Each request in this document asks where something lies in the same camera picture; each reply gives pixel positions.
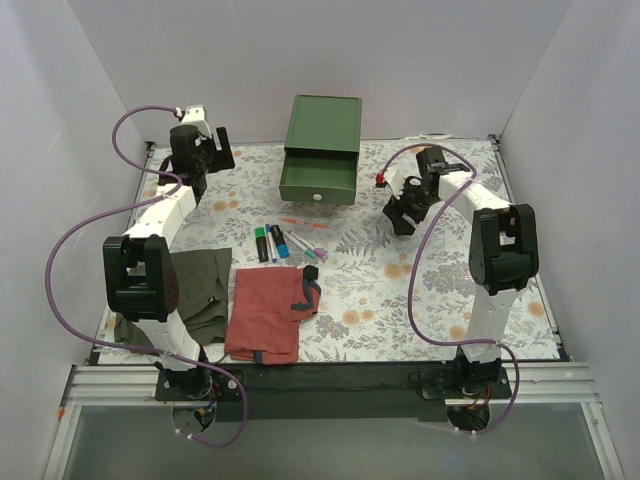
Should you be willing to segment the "green drawer box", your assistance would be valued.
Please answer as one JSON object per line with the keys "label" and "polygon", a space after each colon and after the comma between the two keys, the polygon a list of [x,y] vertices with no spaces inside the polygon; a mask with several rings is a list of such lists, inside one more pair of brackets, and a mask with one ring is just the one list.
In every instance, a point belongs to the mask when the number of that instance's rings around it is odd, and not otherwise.
{"label": "green drawer box", "polygon": [[295,96],[279,182],[282,200],[355,203],[361,119],[359,97]]}

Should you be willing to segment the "orange pen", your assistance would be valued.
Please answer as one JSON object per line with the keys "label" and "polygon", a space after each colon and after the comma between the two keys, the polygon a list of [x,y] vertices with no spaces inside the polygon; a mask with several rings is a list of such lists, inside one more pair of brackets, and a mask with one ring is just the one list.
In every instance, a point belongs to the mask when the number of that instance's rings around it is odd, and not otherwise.
{"label": "orange pen", "polygon": [[290,225],[311,227],[311,228],[322,229],[322,230],[326,230],[326,229],[330,228],[328,225],[326,225],[324,223],[306,221],[306,220],[295,219],[295,218],[284,218],[283,217],[283,218],[280,218],[280,221],[282,221],[282,222],[284,222],[286,224],[290,224]]}

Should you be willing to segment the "teal cap white marker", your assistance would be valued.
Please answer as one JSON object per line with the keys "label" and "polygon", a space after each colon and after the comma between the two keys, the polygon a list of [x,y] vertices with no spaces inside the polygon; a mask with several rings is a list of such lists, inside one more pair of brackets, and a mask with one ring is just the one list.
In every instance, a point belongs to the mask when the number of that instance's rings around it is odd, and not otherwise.
{"label": "teal cap white marker", "polygon": [[291,243],[293,243],[297,248],[299,248],[301,251],[303,251],[309,258],[311,259],[315,259],[316,258],[316,254],[315,252],[309,248],[308,246],[306,246],[304,243],[302,243],[300,240],[296,239],[294,236],[292,236],[289,232],[285,231],[283,233],[284,237],[289,240]]}

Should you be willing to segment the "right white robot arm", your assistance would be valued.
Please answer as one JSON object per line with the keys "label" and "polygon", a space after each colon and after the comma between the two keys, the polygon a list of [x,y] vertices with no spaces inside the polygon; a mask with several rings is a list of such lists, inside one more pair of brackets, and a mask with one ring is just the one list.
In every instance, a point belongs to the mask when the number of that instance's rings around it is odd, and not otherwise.
{"label": "right white robot arm", "polygon": [[466,335],[452,342],[460,366],[452,373],[454,389],[475,397],[489,384],[483,366],[496,365],[506,346],[502,342],[517,294],[539,270],[536,218],[528,204],[513,204],[482,186],[478,171],[461,154],[433,143],[416,146],[418,173],[404,177],[390,162],[375,183],[387,188],[383,208],[396,236],[411,236],[430,208],[455,209],[469,223],[469,272],[476,284]]}

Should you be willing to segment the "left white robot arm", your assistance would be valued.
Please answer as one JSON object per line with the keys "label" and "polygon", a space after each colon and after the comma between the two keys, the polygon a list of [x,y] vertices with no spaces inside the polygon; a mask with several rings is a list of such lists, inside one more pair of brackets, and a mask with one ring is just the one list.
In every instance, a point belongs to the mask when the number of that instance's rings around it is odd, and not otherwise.
{"label": "left white robot arm", "polygon": [[123,235],[103,244],[107,300],[111,311],[140,329],[160,367],[181,372],[178,387],[193,400],[213,386],[211,373],[195,365],[204,360],[177,311],[179,284],[169,252],[186,217],[207,189],[206,176],[235,167],[227,131],[204,131],[197,121],[170,130],[171,155],[158,174],[154,203]]}

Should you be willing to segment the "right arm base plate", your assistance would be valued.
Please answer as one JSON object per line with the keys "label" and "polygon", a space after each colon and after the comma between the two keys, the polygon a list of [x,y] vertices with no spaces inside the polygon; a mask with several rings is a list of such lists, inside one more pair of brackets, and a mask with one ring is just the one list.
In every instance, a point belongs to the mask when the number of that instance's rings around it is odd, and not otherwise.
{"label": "right arm base plate", "polygon": [[512,388],[500,360],[465,364],[465,359],[420,367],[414,380],[426,400],[465,399],[489,393],[491,399],[507,400]]}

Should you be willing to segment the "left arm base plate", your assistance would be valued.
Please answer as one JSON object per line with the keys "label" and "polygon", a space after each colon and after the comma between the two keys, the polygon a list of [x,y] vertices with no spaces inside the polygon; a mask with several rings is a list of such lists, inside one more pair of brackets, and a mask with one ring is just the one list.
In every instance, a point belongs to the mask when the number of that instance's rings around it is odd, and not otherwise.
{"label": "left arm base plate", "polygon": [[166,370],[159,362],[155,362],[154,367],[159,371],[155,393],[155,399],[158,401],[241,399],[239,384],[244,380],[244,373],[239,369],[230,370],[237,378],[236,386],[232,387],[228,376],[210,369],[195,367],[187,371],[173,372]]}

